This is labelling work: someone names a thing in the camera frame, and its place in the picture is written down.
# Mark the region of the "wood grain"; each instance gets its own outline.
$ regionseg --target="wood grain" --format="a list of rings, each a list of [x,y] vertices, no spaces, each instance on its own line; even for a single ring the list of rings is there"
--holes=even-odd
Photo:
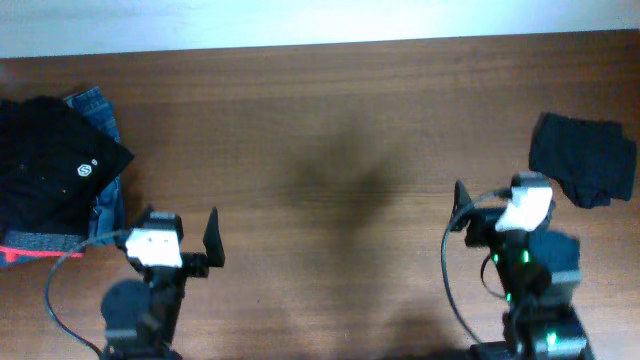
[[[200,250],[220,210],[227,265],[192,280],[175,348],[187,359],[384,358],[470,345],[444,294],[439,245],[453,183],[472,195],[527,168],[541,112],[611,119],[640,140],[640,36],[596,32],[0,60],[0,95],[99,85],[114,103],[129,217],[179,213]],[[640,201],[573,207],[575,304],[600,359],[640,342]],[[478,279],[485,251],[450,244],[453,292],[486,341],[504,303]],[[0,358],[91,359],[49,321],[52,261],[0,271]],[[135,277],[121,253],[66,264],[52,302],[103,345],[100,300]],[[489,281],[498,286],[490,271]]]

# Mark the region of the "electrical wire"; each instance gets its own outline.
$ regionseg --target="electrical wire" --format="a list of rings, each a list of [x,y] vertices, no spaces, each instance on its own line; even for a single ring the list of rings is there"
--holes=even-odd
[[[60,321],[58,316],[55,314],[55,312],[51,308],[51,302],[49,301],[49,288],[51,286],[51,280],[53,280],[53,276],[55,275],[56,271],[58,271],[60,266],[71,255],[81,251],[86,246],[92,245],[92,244],[94,244],[94,243],[96,243],[98,241],[102,241],[102,240],[105,240],[105,239],[110,239],[110,238],[114,238],[114,237],[117,237],[117,236],[121,236],[121,235],[123,235],[125,233],[126,233],[126,231],[124,231],[124,230],[113,231],[113,232],[110,232],[110,233],[106,233],[106,234],[90,237],[87,240],[84,240],[84,241],[78,243],[73,248],[71,248],[71,250],[69,250],[64,255],[62,255],[58,259],[58,261],[56,261],[56,263],[51,268],[51,271],[49,272],[49,276],[47,277],[47,282],[44,285],[44,306],[47,309],[47,312],[49,313],[49,316],[51,316],[51,319],[53,320],[53,322],[56,323],[56,325],[58,325],[59,328],[61,328],[67,335],[71,336],[74,340],[78,341],[82,345],[84,345],[84,346],[90,348],[91,350],[93,350],[93,352],[95,352],[96,355],[98,355],[98,358],[100,358],[102,356],[102,352],[100,351],[100,349],[96,345],[94,345],[92,342],[90,342],[89,340],[83,338],[82,336],[76,334],[71,329],[69,329],[66,325],[64,325],[62,323],[62,321]]]
[[[484,258],[484,261],[482,262],[482,266],[480,267],[480,280],[482,281],[482,285],[484,286],[485,289],[487,289],[487,291],[489,292],[489,294],[497,297],[500,300],[504,300],[504,296],[489,289],[489,286],[487,286],[487,283],[484,281],[484,270],[487,267],[487,264],[489,263],[489,260],[491,260],[491,254],[487,255],[486,258]]]
[[[518,325],[518,317],[520,316],[520,313],[522,312],[522,310],[531,305],[534,304],[535,306],[536,303],[536,299],[535,297],[533,297],[532,295],[527,296],[521,303],[520,305],[518,305],[513,313],[511,314],[511,331],[512,331],[512,335],[513,335],[513,340],[514,343],[516,344],[516,359],[520,359],[522,358],[524,355],[522,354],[522,340],[520,339],[520,335],[518,335],[518,329],[517,329],[517,325]]]
[[[509,189],[500,189],[500,190],[488,192],[480,195],[478,198],[476,198],[469,204],[463,206],[451,218],[451,220],[449,221],[449,224],[447,225],[446,230],[444,231],[444,235],[442,236],[442,245],[440,248],[440,251],[441,251],[440,261],[442,263],[442,278],[444,280],[444,289],[447,293],[447,298],[449,299],[449,305],[451,305],[451,309],[453,310],[453,313],[458,319],[458,322],[460,322],[460,325],[462,325],[462,327],[467,332],[467,334],[469,334],[469,336],[471,336],[473,341],[475,341],[476,343],[481,343],[482,341],[480,341],[480,338],[476,336],[476,334],[471,330],[469,325],[467,325],[467,323],[464,321],[464,319],[462,318],[462,315],[460,315],[460,312],[458,311],[458,307],[456,306],[456,303],[453,300],[453,295],[451,294],[451,288],[449,286],[449,275],[447,274],[447,242],[449,241],[449,233],[451,232],[451,229],[455,226],[455,224],[458,221],[460,221],[460,219],[464,215],[466,215],[469,211],[471,211],[477,204],[497,198],[497,197],[504,197],[504,194],[508,193],[509,191],[510,191]]]

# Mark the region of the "red fabric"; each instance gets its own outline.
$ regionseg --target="red fabric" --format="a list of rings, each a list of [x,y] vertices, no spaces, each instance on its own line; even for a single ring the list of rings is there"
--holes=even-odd
[[[64,255],[64,251],[34,251],[34,250],[22,250],[22,249],[14,249],[8,248],[4,246],[0,246],[0,253],[4,253],[4,258],[7,262],[14,262],[18,259],[18,256],[31,256],[31,257],[59,257]],[[84,254],[83,253],[73,253],[71,257],[80,258]]]

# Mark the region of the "black cloth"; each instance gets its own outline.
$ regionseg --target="black cloth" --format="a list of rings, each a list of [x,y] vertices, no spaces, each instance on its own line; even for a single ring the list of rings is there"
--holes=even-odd
[[[0,103],[0,225],[87,236],[91,203],[133,159],[62,100]]]
[[[636,168],[636,144],[614,122],[545,114],[534,134],[529,168],[557,180],[583,208],[629,200]]]

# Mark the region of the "denim fabric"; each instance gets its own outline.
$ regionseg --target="denim fabric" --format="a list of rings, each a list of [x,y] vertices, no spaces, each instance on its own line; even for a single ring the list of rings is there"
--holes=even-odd
[[[84,115],[98,130],[120,142],[116,119],[113,116],[113,104],[102,96],[99,87],[71,95],[65,101]],[[96,197],[89,221],[89,236],[124,228],[125,213],[121,189],[120,176],[118,176]],[[113,239],[102,243],[102,245],[108,244],[113,244]]]

